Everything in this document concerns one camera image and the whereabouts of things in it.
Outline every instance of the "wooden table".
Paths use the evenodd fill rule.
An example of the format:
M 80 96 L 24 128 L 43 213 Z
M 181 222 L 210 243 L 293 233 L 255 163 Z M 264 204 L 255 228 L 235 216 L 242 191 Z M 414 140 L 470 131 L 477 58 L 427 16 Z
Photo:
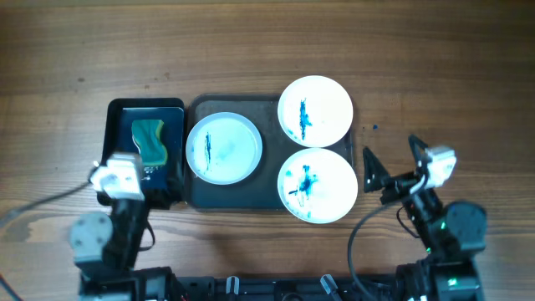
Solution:
M 488 213 L 478 256 L 487 300 L 535 298 L 535 9 L 521 3 L 293 3 L 0 9 L 0 212 L 79 184 L 100 158 L 121 97 L 281 93 L 322 74 L 354 100 L 357 172 L 368 145 L 392 174 L 414 162 L 409 133 L 456 149 L 442 201 Z M 157 244 L 137 268 L 227 277 L 348 275 L 351 228 L 379 205 L 360 189 L 329 225 L 287 212 L 152 212 Z M 29 300 L 74 299 L 67 237 L 107 210 L 90 189 L 0 231 L 0 267 Z M 369 221 L 354 259 L 391 273 L 425 256 L 394 211 Z M 0 298 L 7 298 L 2 291 Z

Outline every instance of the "blue paint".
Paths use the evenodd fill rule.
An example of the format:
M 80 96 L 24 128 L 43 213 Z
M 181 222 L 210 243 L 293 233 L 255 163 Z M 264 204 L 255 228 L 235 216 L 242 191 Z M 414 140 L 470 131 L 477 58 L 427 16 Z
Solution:
M 310 194 L 312 194 L 312 185 L 318 181 L 318 177 L 316 175 L 310 176 L 310 166 L 303 166 L 303 170 L 304 178 L 301 184 L 299 184 L 299 188 L 289 192 L 288 194 L 296 196 L 298 192 L 304 192 L 305 196 L 308 199 L 310 197 Z
M 310 123 L 310 120 L 308 119 L 308 114 L 307 114 L 307 106 L 305 104 L 305 101 L 307 101 L 307 99 L 304 99 L 304 100 L 301 100 L 301 106 L 299 107 L 299 127 L 301 127 L 301 138 L 304 140 L 304 137 L 306 136 L 306 129 L 307 129 L 307 125 L 308 126 L 312 126 L 312 124 Z
M 205 149 L 204 149 L 204 155 L 206 157 L 206 170 L 210 167 L 210 161 L 211 161 L 211 142 L 210 142 L 210 133 L 206 133 L 206 140 L 205 140 Z

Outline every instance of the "white plate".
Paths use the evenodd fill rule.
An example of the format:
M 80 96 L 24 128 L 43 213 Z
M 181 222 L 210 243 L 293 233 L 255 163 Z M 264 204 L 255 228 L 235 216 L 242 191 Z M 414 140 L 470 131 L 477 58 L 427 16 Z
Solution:
M 305 222 L 339 220 L 354 205 L 357 176 L 340 155 L 320 148 L 298 151 L 278 173 L 278 195 L 284 206 Z
M 247 118 L 215 113 L 203 118 L 186 141 L 186 159 L 202 180 L 227 185 L 245 179 L 262 156 L 262 138 Z
M 284 90 L 278 101 L 278 121 L 300 145 L 325 147 L 347 133 L 353 105 L 339 83 L 324 76 L 306 76 Z

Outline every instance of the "sponge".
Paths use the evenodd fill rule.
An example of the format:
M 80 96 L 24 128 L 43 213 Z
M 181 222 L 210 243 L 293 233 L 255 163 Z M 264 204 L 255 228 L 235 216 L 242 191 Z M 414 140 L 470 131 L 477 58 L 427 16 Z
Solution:
M 167 149 L 160 141 L 162 120 L 134 120 L 132 140 L 140 150 L 144 166 L 163 166 L 167 162 Z

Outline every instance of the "black cable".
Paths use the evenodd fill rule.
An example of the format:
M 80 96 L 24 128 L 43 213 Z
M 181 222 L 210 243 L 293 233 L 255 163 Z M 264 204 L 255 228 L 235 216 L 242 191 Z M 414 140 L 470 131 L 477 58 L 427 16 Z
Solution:
M 8 292 L 9 296 L 15 300 L 15 301 L 23 301 L 22 298 L 11 288 L 9 283 L 6 281 L 6 279 L 3 277 L 2 274 L 0 274 L 0 284 L 3 286 L 3 288 Z
M 69 190 L 69 191 L 66 191 L 66 192 L 62 192 L 60 194 L 57 194 L 55 196 L 49 196 L 49 197 L 45 197 L 44 199 L 42 200 L 39 200 L 39 201 L 36 201 L 36 202 L 32 202 L 32 203 L 29 203 L 28 205 L 24 205 L 24 206 L 21 206 L 19 208 L 15 208 L 15 209 L 12 209 L 11 211 L 9 211 L 6 215 L 4 215 L 1 219 L 0 219 L 0 228 L 3 228 L 4 226 L 6 226 L 6 224 L 8 224 L 8 222 L 12 221 L 13 219 L 17 218 L 18 216 L 20 216 L 21 214 L 25 213 L 26 211 L 28 210 L 31 210 L 37 206 L 41 206 L 43 204 L 46 204 L 48 202 L 53 202 L 53 201 L 56 201 L 60 198 L 64 198 L 66 196 L 70 196 L 78 191 L 81 191 L 82 189 L 84 189 L 85 187 L 87 187 L 89 184 L 89 182 L 85 182 L 79 186 L 76 186 L 75 188 Z
M 412 230 L 410 230 L 404 223 L 403 221 L 401 221 L 401 218 L 400 218 L 400 211 L 403 209 L 404 207 L 401 206 L 400 209 L 398 209 L 398 212 L 395 213 L 395 217 L 398 219 L 398 222 L 400 222 L 400 225 L 405 229 L 405 231 L 407 231 L 412 237 L 414 238 L 420 238 L 420 236 L 414 232 L 412 232 Z
M 148 247 L 140 247 L 140 252 L 149 251 L 152 249 L 152 247 L 154 247 L 154 245 L 156 245 L 156 235 L 154 235 L 154 230 L 152 230 L 152 226 L 150 225 L 148 221 L 147 221 L 147 230 L 149 230 L 150 235 L 152 236 L 152 244 Z
M 73 189 L 71 189 L 69 191 L 62 192 L 62 193 L 57 194 L 55 196 L 45 197 L 42 200 L 29 203 L 28 205 L 24 205 L 24 206 L 21 206 L 19 208 L 12 209 L 0 219 L 0 228 L 3 228 L 10 221 L 14 220 L 15 218 L 17 218 L 18 216 L 20 216 L 21 214 L 25 213 L 28 210 L 31 210 L 31 209 L 33 209 L 33 208 L 35 208 L 37 206 L 41 206 L 41 205 L 46 204 L 48 202 L 56 201 L 56 200 L 58 200 L 60 198 L 66 197 L 66 196 L 70 196 L 70 195 L 72 195 L 72 194 L 74 194 L 74 193 L 76 193 L 78 191 L 81 191 L 82 189 L 87 187 L 89 184 L 91 184 L 91 183 L 85 182 L 85 183 L 83 183 L 83 184 L 81 184 L 79 186 L 76 186 L 75 188 L 73 188 Z M 6 279 L 2 276 L 2 274 L 0 274 L 0 284 L 3 286 L 3 288 L 6 290 L 6 292 L 8 292 L 8 294 L 11 296 L 11 298 L 13 298 L 13 300 L 15 300 L 15 301 L 23 301 L 23 299 L 20 298 L 20 296 L 18 296 L 17 293 L 15 293 L 15 290 L 13 290 L 11 288 L 11 286 L 6 281 Z
M 357 232 L 359 229 L 364 225 L 366 221 L 368 221 L 371 217 L 375 216 L 376 214 L 398 204 L 399 202 L 407 202 L 412 200 L 412 198 L 419 194 L 420 192 L 425 190 L 425 185 L 427 185 L 427 181 L 429 179 L 429 174 L 425 174 L 425 179 L 423 184 L 416 190 L 414 193 L 409 194 L 409 196 L 402 197 L 399 200 L 390 202 L 386 205 L 383 205 L 381 207 L 375 208 L 372 212 L 368 213 L 365 217 L 363 217 L 357 225 L 354 227 L 353 231 L 351 232 L 351 235 L 349 235 L 349 241 L 348 241 L 348 265 L 349 265 L 349 271 L 351 272 L 351 277 L 353 278 L 354 284 L 359 288 L 360 292 L 365 296 L 368 300 L 375 300 L 375 297 L 366 289 L 366 287 L 362 284 L 362 282 L 359 280 L 359 276 L 357 276 L 357 273 L 354 269 L 353 265 L 353 258 L 351 257 L 353 253 L 353 241 L 355 236 L 357 235 Z

